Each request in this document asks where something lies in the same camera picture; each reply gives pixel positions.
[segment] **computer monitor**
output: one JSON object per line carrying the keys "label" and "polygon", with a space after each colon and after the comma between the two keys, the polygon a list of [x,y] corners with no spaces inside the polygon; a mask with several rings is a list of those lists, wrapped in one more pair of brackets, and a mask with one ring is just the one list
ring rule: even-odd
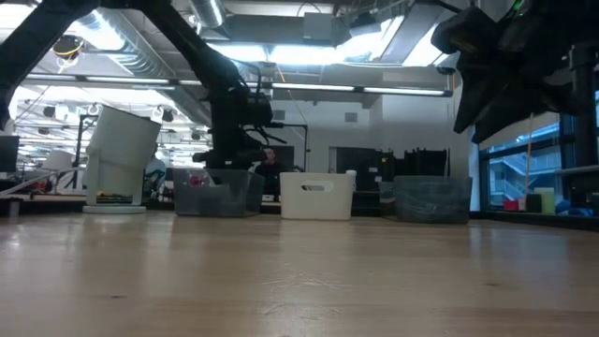
{"label": "computer monitor", "polygon": [[16,172],[19,155],[18,136],[0,136],[0,172]]}

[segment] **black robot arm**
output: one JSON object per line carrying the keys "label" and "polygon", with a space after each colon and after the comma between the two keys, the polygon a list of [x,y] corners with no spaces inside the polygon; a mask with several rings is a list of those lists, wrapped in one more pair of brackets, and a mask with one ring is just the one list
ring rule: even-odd
{"label": "black robot arm", "polygon": [[78,18],[97,7],[137,9],[167,37],[209,90],[213,150],[195,156],[210,168],[244,169],[261,158],[261,143],[248,137],[244,125],[270,123],[265,96],[252,93],[235,64],[211,49],[169,0],[44,0],[0,46],[0,129],[8,104],[39,60]]}

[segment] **clear plastic bin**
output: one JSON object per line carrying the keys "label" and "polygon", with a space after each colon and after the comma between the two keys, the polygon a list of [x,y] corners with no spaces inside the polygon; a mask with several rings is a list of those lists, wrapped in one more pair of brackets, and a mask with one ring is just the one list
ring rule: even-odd
{"label": "clear plastic bin", "polygon": [[247,170],[176,168],[175,213],[245,217],[260,213],[264,178]]}
{"label": "clear plastic bin", "polygon": [[385,218],[424,224],[470,221],[471,178],[399,176],[379,188]]}

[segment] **table surface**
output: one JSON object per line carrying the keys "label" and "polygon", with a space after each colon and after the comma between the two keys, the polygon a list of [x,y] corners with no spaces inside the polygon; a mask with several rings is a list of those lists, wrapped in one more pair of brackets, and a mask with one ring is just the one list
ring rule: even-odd
{"label": "table surface", "polygon": [[599,335],[599,234],[473,221],[0,219],[0,336]]}

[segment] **ceiling duct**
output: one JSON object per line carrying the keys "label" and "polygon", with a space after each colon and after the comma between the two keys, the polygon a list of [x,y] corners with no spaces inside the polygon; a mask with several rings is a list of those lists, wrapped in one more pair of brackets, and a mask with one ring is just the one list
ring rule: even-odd
{"label": "ceiling duct", "polygon": [[[140,78],[176,78],[175,72],[158,56],[139,31],[119,10],[99,8],[92,14],[79,19],[79,23],[102,35],[104,29],[113,29],[124,41],[120,51],[110,58]],[[187,90],[175,87],[161,91],[172,99],[177,108],[196,124],[209,125],[210,111],[197,101]]]}
{"label": "ceiling duct", "polygon": [[189,0],[197,22],[205,28],[217,28],[225,22],[225,6],[221,0]]}

